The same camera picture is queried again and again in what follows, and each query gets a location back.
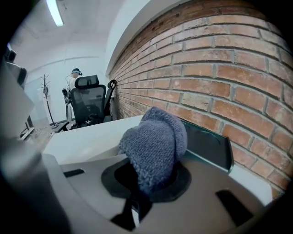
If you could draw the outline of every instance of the folded towel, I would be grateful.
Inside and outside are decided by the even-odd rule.
[[[152,107],[138,126],[128,129],[120,143],[138,174],[139,189],[146,195],[160,188],[171,176],[174,164],[187,148],[187,134],[174,115]]]

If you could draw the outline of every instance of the dark green tray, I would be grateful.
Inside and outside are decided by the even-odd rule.
[[[230,140],[206,128],[181,119],[187,131],[185,157],[214,165],[230,173],[233,166],[233,153]]]

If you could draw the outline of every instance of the white table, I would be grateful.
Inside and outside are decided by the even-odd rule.
[[[117,155],[118,144],[129,128],[137,126],[136,116],[55,134],[44,150],[59,165],[104,159]],[[234,165],[229,176],[253,193],[264,205],[272,201],[271,187],[251,172]]]

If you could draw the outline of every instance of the black mesh chair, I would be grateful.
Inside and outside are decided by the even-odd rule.
[[[96,75],[76,79],[71,99],[75,121],[80,127],[87,126],[93,116],[97,123],[111,121],[111,117],[104,114],[105,94],[106,86],[99,85]]]

